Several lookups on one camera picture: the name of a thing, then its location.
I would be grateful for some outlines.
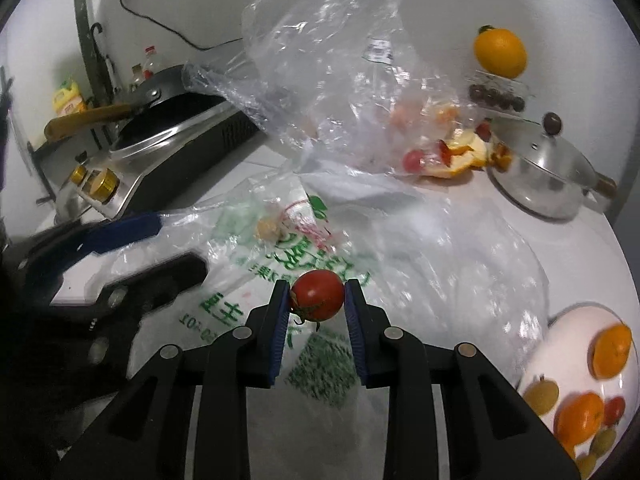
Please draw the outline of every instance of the bottle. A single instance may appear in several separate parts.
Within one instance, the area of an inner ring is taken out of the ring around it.
[[[156,74],[162,70],[160,66],[160,59],[158,54],[156,54],[156,48],[152,46],[148,46],[145,49],[145,66],[144,66],[144,74],[145,79],[149,79],[153,74]]]
[[[131,85],[129,85],[129,90],[133,92],[144,82],[145,75],[142,72],[142,65],[140,64],[132,66],[131,70],[133,72],[133,79],[131,81]]]
[[[78,88],[78,83],[71,78],[63,82],[53,94],[52,104],[53,110],[58,117],[87,110],[86,103]]]

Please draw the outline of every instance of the kitchen counter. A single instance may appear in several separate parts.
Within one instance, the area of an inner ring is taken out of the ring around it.
[[[233,189],[244,179],[273,170],[286,162],[277,141],[258,134],[231,153],[219,165],[195,182],[174,206],[188,206],[199,200]],[[421,182],[430,192],[442,193],[454,200],[487,200],[531,245],[549,280],[550,314],[555,316],[569,306],[600,303],[620,316],[640,340],[640,304],[631,273],[620,245],[605,216],[594,208],[583,207],[571,222],[545,222],[519,209],[491,183],[484,171],[475,171],[465,180]],[[93,211],[84,220],[98,220]],[[52,216],[42,225],[53,222]],[[106,256],[90,255],[65,274],[57,301],[90,301],[85,285],[99,271]],[[86,407],[88,424],[111,397]]]

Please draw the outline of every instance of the white wall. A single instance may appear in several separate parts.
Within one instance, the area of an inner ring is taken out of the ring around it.
[[[16,121],[34,148],[55,117],[53,93],[69,76],[91,95],[78,41],[74,0],[21,0],[5,29],[7,65],[15,78]]]
[[[127,0],[139,12],[213,45],[240,35],[253,0]],[[196,51],[135,18],[118,0],[100,0],[108,49],[125,80],[154,44],[170,63]],[[476,67],[471,45],[480,25],[516,31],[529,51],[522,80],[536,95],[527,117],[554,110],[564,135],[596,169],[619,180],[639,121],[640,47],[612,0],[403,0],[401,15],[418,52],[456,81]]]
[[[7,33],[0,32],[0,65],[6,67]],[[4,189],[0,192],[0,216],[10,238],[31,235],[52,211],[50,204],[36,205],[36,200],[46,195],[44,188],[31,175],[22,161],[15,141],[15,133],[9,132],[5,150]]]

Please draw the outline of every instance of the yellow bottle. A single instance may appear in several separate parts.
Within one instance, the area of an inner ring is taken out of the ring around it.
[[[86,103],[80,93],[78,83],[68,79],[53,94],[53,109],[58,117],[87,110]]]

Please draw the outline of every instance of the lid knob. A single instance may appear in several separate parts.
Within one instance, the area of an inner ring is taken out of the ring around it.
[[[545,129],[545,133],[548,136],[555,137],[560,134],[562,130],[562,119],[553,112],[547,112],[542,119],[542,127]]]
[[[113,196],[120,183],[120,179],[111,170],[102,170],[93,180],[89,196],[98,202],[106,204]]]
[[[76,168],[69,175],[69,180],[76,184],[76,186],[80,186],[80,184],[82,184],[82,181],[84,180],[85,175],[86,168],[82,164],[80,164],[79,166],[76,166]]]

